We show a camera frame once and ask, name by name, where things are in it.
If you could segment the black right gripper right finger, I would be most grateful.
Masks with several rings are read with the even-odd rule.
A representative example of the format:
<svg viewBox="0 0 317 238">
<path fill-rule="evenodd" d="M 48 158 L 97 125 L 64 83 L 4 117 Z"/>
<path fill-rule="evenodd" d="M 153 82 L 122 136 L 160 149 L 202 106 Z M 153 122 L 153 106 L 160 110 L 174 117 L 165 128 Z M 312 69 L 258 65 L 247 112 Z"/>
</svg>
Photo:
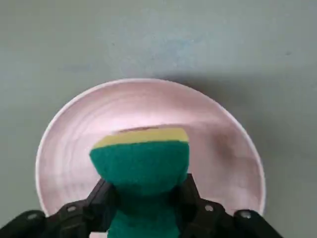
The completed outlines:
<svg viewBox="0 0 317 238">
<path fill-rule="evenodd" d="M 173 189 L 173 206 L 181 238 L 282 238 L 254 210 L 230 215 L 221 204 L 201 198 L 191 174 Z"/>
</svg>

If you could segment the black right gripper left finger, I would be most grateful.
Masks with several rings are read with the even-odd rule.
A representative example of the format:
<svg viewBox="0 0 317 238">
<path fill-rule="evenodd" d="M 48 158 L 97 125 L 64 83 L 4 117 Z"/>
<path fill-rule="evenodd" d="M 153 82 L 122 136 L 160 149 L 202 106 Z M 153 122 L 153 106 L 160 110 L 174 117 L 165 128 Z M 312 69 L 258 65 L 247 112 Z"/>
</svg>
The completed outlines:
<svg viewBox="0 0 317 238">
<path fill-rule="evenodd" d="M 46 216 L 41 210 L 28 210 L 0 229 L 1 238 L 88 238 L 105 234 L 115 217 L 118 198 L 115 187 L 100 179 L 86 199 L 63 205 Z"/>
</svg>

